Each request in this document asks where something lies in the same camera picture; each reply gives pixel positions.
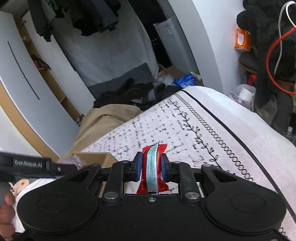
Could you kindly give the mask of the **person's left hand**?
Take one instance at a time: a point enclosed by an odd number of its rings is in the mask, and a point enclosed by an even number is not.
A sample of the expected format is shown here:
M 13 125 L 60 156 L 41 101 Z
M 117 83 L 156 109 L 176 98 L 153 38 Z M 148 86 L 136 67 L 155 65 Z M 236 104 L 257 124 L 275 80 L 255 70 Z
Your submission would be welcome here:
M 12 235 L 15 233 L 15 228 L 11 222 L 15 216 L 13 205 L 16 200 L 9 191 L 5 195 L 4 201 L 5 203 L 1 205 L 1 237 L 4 240 L 13 240 Z

